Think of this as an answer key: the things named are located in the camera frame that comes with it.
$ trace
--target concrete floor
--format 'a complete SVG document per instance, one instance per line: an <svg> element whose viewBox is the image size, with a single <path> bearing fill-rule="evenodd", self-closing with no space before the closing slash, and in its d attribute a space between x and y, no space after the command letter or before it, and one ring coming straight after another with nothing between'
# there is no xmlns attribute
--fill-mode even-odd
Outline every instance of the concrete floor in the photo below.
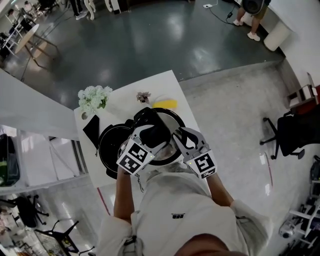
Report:
<svg viewBox="0 0 320 256"><path fill-rule="evenodd" d="M32 60L28 62L29 57L22 51L20 59L7 59L5 70L36 91L75 109L78 91L87 86L117 89L167 70L173 70L180 82L283 59L281 53L268 51L262 41L248 39L248 27L219 21L202 7L208 3L215 4L216 0L163 1L114 15L107 12L102 1L96 3L100 11L94 21L76 21L71 9L63 15L58 9L39 20L39 34L45 31L44 36L59 47L61 57L48 62L46 56L40 56L39 62L49 67L45 70ZM232 8L233 4L218 0L212 11L225 20ZM229 22L235 19L237 9ZM266 36L263 32L259 35L262 39Z"/></svg>
<svg viewBox="0 0 320 256"><path fill-rule="evenodd" d="M277 256L289 242L278 235L279 227L288 216L289 209L298 209L309 194L310 167L313 155L319 154L319 145L307 145L305 156L271 160L274 144L259 145L270 138L272 131L263 117L276 121L287 110L284 96L287 89L274 67L252 71L207 82L197 88L188 88L184 94L194 117L218 164L218 175L230 194L242 200L258 213L269 216L274 223L270 244L260 256ZM267 162L268 155L273 186ZM146 177L140 177L145 186ZM115 201L115 185L101 187L101 193L111 214ZM136 177L132 177L135 209L143 197ZM89 177L77 181L34 191L44 208L51 213L47 229L56 219L66 220L60 229L65 230L72 221L80 221L72 234L79 248L96 245L101 221L107 214L97 190Z"/></svg>

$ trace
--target sneaker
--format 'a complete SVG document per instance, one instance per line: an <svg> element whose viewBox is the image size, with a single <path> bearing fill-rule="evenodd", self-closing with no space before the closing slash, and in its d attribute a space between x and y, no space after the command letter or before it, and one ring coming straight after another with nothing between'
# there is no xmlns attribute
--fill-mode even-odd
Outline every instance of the sneaker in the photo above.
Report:
<svg viewBox="0 0 320 256"><path fill-rule="evenodd" d="M250 39L252 39L252 40L255 40L255 41L257 41L257 42L260 41L260 37L259 37L257 34L254 34L254 33L252 33L252 32L250 32L250 33L248 34L248 38L250 38Z"/></svg>
<svg viewBox="0 0 320 256"><path fill-rule="evenodd" d="M233 22L234 25L236 26L242 26L244 24L243 21L238 21L237 19Z"/></svg>
<svg viewBox="0 0 320 256"><path fill-rule="evenodd" d="M86 16L87 16L86 13L80 13L78 16L75 17L75 19L78 21L78 20L80 20L80 19L82 19L82 18L84 18Z"/></svg>

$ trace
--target dark green floor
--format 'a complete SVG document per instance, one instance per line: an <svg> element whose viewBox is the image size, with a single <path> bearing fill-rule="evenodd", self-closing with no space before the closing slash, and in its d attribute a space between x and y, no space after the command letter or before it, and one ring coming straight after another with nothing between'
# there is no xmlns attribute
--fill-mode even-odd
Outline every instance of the dark green floor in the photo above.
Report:
<svg viewBox="0 0 320 256"><path fill-rule="evenodd" d="M71 108L78 107L78 91L87 86L113 89L173 70L178 81L219 70L265 61L279 61L279 52L247 37L248 27L224 24L204 4L216 0L162 1L137 6L130 12L108 13L103 2L96 19L76 21L68 10L54 11L41 21L41 31L59 47L61 57L38 68L25 52L9 57L6 70L24 83ZM212 11L225 20L233 5L218 0Z"/></svg>

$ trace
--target white cylinder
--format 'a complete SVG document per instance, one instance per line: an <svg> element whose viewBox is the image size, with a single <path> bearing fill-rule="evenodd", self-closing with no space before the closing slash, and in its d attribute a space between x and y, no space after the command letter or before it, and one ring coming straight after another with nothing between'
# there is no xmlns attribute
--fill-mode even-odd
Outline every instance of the white cylinder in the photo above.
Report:
<svg viewBox="0 0 320 256"><path fill-rule="evenodd" d="M279 21L275 28L269 33L264 40L264 45L270 51L274 52L286 38L290 35L291 30Z"/></svg>

